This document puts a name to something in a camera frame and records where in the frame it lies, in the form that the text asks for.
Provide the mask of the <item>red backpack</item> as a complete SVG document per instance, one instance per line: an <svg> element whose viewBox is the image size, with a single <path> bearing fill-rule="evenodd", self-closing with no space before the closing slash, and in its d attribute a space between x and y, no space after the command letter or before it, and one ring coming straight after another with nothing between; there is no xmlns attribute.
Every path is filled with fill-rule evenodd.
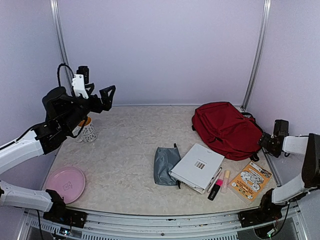
<svg viewBox="0 0 320 240"><path fill-rule="evenodd" d="M263 130L252 114L240 112L230 102L211 102L196 108L191 121L201 140L226 159L260 160L258 141Z"/></svg>

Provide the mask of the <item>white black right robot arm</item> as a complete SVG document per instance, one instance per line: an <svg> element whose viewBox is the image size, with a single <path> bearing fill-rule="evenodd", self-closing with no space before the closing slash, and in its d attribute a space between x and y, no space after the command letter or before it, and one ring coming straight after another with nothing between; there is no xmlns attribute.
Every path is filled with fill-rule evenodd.
<svg viewBox="0 0 320 240"><path fill-rule="evenodd" d="M264 134L259 143L275 157L284 153L302 158L296 176L263 195L255 216L260 222L266 222L292 200L320 188L320 135L270 137Z"/></svg>

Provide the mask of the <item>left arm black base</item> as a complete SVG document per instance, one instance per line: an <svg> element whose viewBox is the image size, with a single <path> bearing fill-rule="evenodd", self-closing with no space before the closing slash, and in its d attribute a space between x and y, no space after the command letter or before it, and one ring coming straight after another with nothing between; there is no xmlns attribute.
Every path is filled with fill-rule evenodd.
<svg viewBox="0 0 320 240"><path fill-rule="evenodd" d="M68 225L71 228L84 228L87 219L86 212L66 208L64 199L55 190L46 189L45 192L49 194L52 202L50 209L43 213L45 220Z"/></svg>

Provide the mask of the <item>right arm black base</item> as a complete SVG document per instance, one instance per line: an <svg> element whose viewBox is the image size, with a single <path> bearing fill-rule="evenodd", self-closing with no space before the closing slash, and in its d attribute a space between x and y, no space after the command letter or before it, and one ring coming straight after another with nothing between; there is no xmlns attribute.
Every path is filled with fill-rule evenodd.
<svg viewBox="0 0 320 240"><path fill-rule="evenodd" d="M285 205L272 202L273 191L274 189L272 188L262 196L258 208L238 213L238 219L243 228L274 221L276 218L282 218L282 208Z"/></svg>

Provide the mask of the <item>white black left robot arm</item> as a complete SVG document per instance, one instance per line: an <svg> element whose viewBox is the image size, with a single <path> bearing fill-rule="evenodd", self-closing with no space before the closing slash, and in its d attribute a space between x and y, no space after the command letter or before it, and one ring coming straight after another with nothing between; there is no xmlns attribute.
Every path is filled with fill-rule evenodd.
<svg viewBox="0 0 320 240"><path fill-rule="evenodd" d="M87 93L70 96L63 86L58 86L43 97L45 121L28 128L20 137L1 146L0 172L4 173L21 163L57 150L68 138L74 138L74 129L88 118L90 112L100 114L112 108L115 85L99 91L100 95ZM51 214L63 223L70 218L63 198L55 190L32 190L0 182L0 204L26 208Z"/></svg>

